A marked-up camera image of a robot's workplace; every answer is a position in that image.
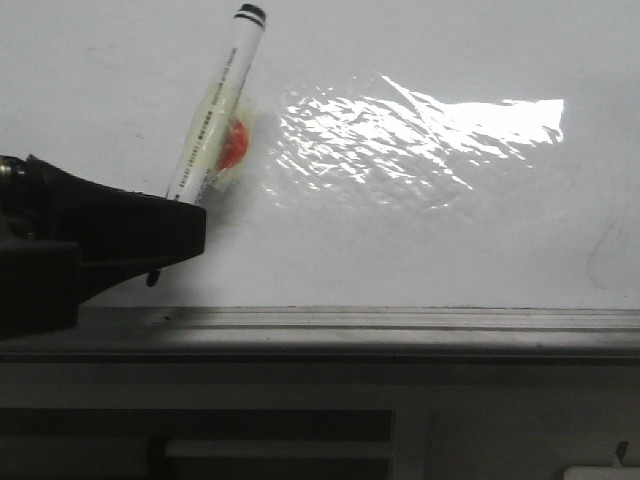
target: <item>red spot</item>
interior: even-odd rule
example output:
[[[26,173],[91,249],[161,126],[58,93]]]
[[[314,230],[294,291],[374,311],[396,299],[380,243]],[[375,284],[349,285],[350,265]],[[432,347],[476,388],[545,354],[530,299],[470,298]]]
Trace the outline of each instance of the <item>red spot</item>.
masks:
[[[249,148],[249,131],[237,118],[233,120],[227,142],[224,144],[220,160],[218,161],[218,171],[225,168],[235,167],[240,163]]]

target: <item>whiteboard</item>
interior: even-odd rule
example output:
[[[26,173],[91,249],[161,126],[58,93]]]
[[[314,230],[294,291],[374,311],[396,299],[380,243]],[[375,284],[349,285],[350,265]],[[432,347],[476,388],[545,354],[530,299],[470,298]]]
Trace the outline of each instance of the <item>whiteboard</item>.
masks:
[[[94,305],[640,307],[639,2],[258,4],[206,253]],[[3,154],[164,195],[239,5],[3,1]]]

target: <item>black clamp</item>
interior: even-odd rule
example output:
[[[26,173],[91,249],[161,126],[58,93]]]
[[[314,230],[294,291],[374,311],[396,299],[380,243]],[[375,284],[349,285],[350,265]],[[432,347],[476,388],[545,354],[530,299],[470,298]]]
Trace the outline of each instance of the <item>black clamp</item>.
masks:
[[[0,338],[68,328],[77,306],[204,251],[206,211],[0,156]]]

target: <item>gray frame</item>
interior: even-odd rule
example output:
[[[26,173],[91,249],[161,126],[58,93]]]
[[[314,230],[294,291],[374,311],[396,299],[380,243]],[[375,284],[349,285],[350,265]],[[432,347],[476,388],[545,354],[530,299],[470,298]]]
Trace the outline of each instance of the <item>gray frame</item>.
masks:
[[[640,357],[640,311],[478,308],[84,308],[73,330],[4,355]]]

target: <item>black marker cap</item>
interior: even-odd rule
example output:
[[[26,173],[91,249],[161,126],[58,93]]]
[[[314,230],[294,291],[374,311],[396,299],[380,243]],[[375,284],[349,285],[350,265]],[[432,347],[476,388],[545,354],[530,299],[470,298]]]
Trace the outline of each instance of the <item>black marker cap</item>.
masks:
[[[264,10],[260,7],[256,7],[250,3],[243,3],[233,18],[245,18],[264,28],[264,24],[267,21],[267,14],[264,13]]]

